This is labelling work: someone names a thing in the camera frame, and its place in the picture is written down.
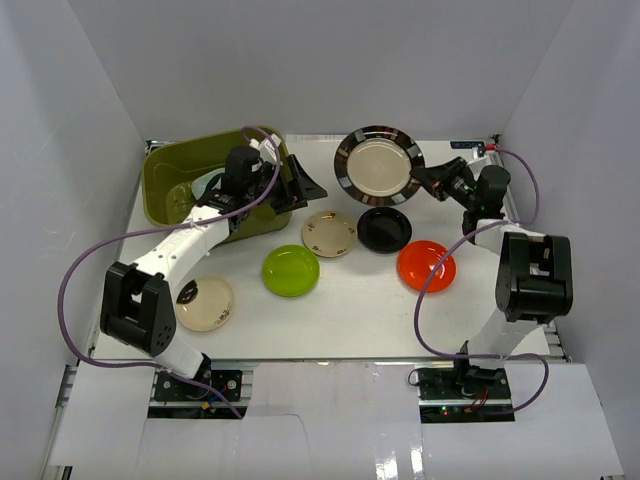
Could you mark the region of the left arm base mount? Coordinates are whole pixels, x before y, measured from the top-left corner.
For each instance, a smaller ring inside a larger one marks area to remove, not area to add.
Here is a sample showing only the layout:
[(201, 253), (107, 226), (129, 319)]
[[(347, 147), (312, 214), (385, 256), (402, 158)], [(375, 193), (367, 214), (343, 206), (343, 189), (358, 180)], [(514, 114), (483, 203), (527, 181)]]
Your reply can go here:
[(156, 375), (147, 417), (173, 420), (240, 420), (247, 411), (247, 400), (242, 393), (241, 370), (210, 370), (203, 383), (223, 395), (239, 416), (219, 396), (206, 388), (186, 384), (167, 372)]

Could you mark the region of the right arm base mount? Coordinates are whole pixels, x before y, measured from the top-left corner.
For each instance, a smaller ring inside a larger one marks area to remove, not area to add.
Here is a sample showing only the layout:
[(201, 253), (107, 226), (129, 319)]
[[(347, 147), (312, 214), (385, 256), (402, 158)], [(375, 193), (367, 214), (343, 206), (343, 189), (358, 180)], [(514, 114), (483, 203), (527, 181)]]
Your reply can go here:
[(514, 422), (504, 369), (462, 375), (453, 368), (414, 368), (408, 384), (417, 390), (420, 420), (427, 424)]

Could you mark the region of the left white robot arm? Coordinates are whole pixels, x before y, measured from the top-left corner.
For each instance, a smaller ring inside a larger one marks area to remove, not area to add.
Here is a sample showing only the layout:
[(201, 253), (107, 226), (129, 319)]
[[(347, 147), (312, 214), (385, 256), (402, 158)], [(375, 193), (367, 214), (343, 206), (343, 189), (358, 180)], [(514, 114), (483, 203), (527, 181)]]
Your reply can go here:
[(147, 254), (106, 272), (100, 330), (153, 359), (177, 376), (177, 387), (199, 399), (211, 387), (209, 358), (178, 332), (178, 285), (214, 247), (240, 229), (250, 211), (266, 205), (275, 214), (304, 208), (327, 192), (295, 155), (253, 144), (230, 150), (219, 180), (211, 181), (185, 220)]

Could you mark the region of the dark-rimmed beige plate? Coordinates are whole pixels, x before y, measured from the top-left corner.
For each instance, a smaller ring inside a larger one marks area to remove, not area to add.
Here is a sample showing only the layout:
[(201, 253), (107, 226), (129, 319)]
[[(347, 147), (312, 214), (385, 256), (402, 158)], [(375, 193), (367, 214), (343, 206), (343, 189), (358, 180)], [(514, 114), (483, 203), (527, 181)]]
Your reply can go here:
[(425, 165), (421, 148), (405, 132), (370, 125), (347, 135), (334, 155), (334, 173), (342, 190), (371, 207), (407, 202), (421, 188), (411, 171)]

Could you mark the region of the light blue rectangular dish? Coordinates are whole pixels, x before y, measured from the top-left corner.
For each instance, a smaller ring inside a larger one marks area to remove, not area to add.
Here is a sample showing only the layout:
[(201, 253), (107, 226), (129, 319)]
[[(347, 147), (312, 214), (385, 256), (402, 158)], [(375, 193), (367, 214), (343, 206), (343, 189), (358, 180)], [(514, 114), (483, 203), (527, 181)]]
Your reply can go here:
[(219, 188), (224, 173), (224, 168), (218, 168), (195, 179), (191, 183), (193, 197), (199, 200), (207, 191)]

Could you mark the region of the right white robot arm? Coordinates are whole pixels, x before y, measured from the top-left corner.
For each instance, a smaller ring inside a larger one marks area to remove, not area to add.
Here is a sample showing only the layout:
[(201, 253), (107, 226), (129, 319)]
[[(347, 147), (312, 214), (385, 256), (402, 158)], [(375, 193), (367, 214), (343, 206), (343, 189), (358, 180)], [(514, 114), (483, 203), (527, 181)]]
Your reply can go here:
[(463, 209), (463, 243), (498, 255), (496, 308), (481, 330), (454, 354), (448, 369), (424, 368), (409, 380), (425, 393), (472, 399), (507, 385), (504, 364), (534, 330), (565, 316), (573, 304), (571, 244), (568, 238), (535, 233), (507, 220), (503, 206), (511, 176), (498, 165), (474, 174), (457, 157), (435, 167), (415, 167), (411, 176), (438, 201)]

